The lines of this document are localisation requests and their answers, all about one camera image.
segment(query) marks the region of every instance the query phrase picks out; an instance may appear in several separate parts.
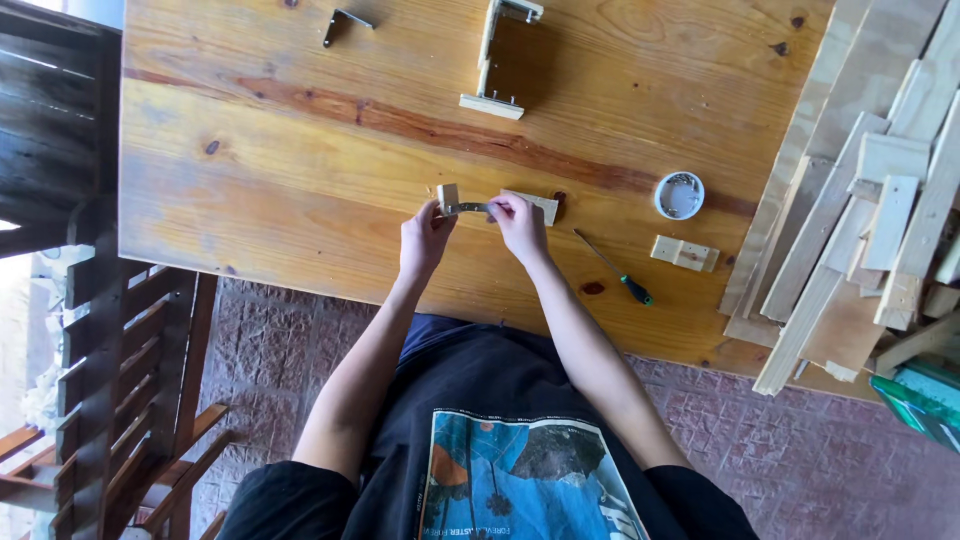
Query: person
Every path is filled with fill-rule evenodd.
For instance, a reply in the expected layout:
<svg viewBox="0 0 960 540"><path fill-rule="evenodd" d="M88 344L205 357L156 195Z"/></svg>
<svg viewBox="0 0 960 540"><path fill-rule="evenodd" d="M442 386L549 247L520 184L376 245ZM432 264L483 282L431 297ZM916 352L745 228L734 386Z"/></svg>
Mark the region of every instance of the person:
<svg viewBox="0 0 960 540"><path fill-rule="evenodd" d="M402 225L396 282L293 459L244 478L221 540L756 538L567 285L542 210L511 194L489 210L552 339L415 317L457 223L426 203Z"/></svg>

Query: stack of wooden planks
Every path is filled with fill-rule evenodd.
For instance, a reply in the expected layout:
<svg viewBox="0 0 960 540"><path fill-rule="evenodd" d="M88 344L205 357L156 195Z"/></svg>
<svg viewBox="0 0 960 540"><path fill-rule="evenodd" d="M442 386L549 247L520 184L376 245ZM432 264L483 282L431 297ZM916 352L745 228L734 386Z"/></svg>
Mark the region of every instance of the stack of wooden planks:
<svg viewBox="0 0 960 540"><path fill-rule="evenodd" d="M921 298L960 275L960 239L936 253L960 185L958 86L960 0L837 1L719 307L725 335L773 348L756 392L801 359L853 380L888 328L953 312L949 287Z"/></svg>

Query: hand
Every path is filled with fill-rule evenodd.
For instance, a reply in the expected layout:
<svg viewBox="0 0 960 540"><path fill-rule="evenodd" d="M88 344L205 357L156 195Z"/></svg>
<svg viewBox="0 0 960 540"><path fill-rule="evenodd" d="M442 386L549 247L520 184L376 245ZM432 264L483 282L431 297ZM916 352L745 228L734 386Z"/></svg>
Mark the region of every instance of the hand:
<svg viewBox="0 0 960 540"><path fill-rule="evenodd" d="M427 201L417 215L400 226L399 281L426 286L444 256L457 216L440 215L440 202Z"/></svg>
<svg viewBox="0 0 960 540"><path fill-rule="evenodd" d="M523 266L550 259L542 208L506 193L490 199L489 210L491 218L488 221L500 226L503 242Z"/></svg>

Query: graphic print on t-shirt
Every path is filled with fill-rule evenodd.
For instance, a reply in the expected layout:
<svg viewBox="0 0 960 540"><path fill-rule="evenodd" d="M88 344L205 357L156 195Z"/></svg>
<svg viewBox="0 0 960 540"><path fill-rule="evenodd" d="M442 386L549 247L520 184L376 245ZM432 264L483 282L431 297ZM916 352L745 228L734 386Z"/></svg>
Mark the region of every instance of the graphic print on t-shirt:
<svg viewBox="0 0 960 540"><path fill-rule="evenodd" d="M422 540L648 540L600 429L436 410Z"/></svg>

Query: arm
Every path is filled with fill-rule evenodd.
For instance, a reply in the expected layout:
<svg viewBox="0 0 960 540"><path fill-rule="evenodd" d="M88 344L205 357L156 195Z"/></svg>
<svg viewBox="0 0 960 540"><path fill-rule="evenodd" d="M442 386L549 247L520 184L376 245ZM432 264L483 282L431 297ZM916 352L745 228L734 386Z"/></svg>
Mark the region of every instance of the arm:
<svg viewBox="0 0 960 540"><path fill-rule="evenodd" d="M537 288L550 335L573 386L600 412L642 469L658 465L692 469L640 379L547 252L543 210L507 194L491 200L491 214Z"/></svg>
<svg viewBox="0 0 960 540"><path fill-rule="evenodd" d="M293 460L335 471L356 485L370 430L410 330L414 309L440 264L456 216L429 201L401 228L400 273L383 307L333 371L313 404Z"/></svg>

